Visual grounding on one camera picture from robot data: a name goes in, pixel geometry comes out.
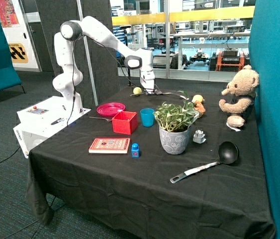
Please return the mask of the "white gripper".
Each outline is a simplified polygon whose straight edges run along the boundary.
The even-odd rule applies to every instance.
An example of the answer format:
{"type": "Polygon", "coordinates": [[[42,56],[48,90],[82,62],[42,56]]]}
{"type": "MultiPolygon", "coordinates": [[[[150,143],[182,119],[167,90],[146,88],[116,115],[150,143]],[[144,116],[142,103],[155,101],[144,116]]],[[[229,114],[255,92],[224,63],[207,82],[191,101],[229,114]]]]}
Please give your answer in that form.
{"type": "Polygon", "coordinates": [[[148,91],[152,91],[155,94],[155,74],[153,71],[140,71],[140,84],[145,89],[145,94],[149,95],[148,91]]]}

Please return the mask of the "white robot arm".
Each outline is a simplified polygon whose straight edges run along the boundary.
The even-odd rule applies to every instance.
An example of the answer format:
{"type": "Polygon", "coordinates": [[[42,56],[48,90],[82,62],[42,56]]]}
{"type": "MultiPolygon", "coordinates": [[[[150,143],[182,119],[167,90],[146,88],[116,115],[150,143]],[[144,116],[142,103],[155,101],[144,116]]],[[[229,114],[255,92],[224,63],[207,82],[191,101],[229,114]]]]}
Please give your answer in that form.
{"type": "Polygon", "coordinates": [[[82,100],[76,92],[76,86],[82,81],[83,75],[77,68],[74,59],[74,46],[82,37],[91,38],[98,45],[112,48],[121,53],[125,60],[132,57],[140,58],[140,83],[148,94],[154,92],[155,74],[153,72],[153,53],[148,49],[132,50],[123,44],[105,25],[92,16],[83,20],[69,20],[60,27],[54,36],[54,47],[57,64],[63,73],[53,80],[53,87],[65,98],[65,108],[69,111],[82,112],[82,100]]]}

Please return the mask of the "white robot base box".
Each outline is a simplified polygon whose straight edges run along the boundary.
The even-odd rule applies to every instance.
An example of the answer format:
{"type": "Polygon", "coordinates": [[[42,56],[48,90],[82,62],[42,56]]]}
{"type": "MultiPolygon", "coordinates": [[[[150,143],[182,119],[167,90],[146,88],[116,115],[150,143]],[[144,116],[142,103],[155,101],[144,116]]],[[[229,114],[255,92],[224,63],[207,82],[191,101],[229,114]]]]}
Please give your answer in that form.
{"type": "Polygon", "coordinates": [[[13,128],[25,158],[31,149],[41,144],[81,116],[87,108],[70,108],[66,99],[52,96],[17,112],[20,124],[13,128]]]}

